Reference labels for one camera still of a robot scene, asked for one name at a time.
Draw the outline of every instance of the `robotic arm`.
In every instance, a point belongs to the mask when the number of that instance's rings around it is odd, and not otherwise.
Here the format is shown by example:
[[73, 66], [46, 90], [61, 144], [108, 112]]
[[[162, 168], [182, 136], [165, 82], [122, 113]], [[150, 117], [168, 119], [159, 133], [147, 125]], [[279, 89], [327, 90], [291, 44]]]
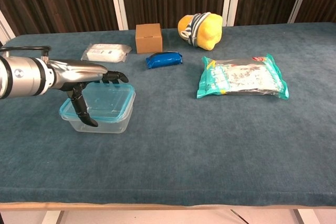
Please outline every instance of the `robotic arm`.
[[[12, 50], [41, 50], [41, 58], [10, 56]], [[52, 60], [51, 48], [3, 47], [0, 52], [0, 99], [44, 94], [48, 89], [65, 91], [71, 99], [78, 118], [87, 125], [97, 127], [87, 111], [83, 89], [91, 82], [128, 82], [121, 72], [109, 71], [102, 65], [77, 60]]]

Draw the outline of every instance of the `yellow plush toy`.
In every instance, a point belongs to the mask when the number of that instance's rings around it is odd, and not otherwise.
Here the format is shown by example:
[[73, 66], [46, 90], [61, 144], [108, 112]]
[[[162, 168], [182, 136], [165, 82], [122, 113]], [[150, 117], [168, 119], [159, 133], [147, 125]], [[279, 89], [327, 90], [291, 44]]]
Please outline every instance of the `yellow plush toy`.
[[223, 18], [213, 13], [185, 15], [178, 22], [178, 34], [194, 47], [214, 49], [222, 37]]

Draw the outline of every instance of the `clear plastic container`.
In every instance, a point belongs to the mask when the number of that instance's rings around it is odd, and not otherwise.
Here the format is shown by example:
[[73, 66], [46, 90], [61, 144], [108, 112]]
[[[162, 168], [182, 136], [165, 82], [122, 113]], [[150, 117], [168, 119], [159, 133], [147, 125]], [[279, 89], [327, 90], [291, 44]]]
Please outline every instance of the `clear plastic container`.
[[82, 123], [76, 115], [70, 99], [59, 109], [61, 117], [69, 121], [79, 132], [122, 133], [126, 130], [133, 111], [134, 87], [130, 84], [90, 83], [83, 96], [90, 117], [98, 122], [98, 127]]

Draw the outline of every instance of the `cardboard box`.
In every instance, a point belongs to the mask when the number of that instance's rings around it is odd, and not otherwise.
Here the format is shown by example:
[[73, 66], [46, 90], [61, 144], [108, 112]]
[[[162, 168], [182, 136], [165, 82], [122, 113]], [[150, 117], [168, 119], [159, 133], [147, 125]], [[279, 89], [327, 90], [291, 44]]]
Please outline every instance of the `cardboard box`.
[[162, 52], [162, 34], [160, 24], [136, 25], [135, 42], [139, 54]]

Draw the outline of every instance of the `white package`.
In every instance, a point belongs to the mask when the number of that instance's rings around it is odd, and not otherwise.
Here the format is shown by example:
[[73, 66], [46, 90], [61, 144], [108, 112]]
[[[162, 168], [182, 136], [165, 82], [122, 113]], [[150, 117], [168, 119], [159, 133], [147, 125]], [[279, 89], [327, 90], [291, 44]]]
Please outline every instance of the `white package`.
[[130, 46], [122, 44], [90, 44], [84, 51], [81, 60], [100, 62], [125, 61], [132, 50]]

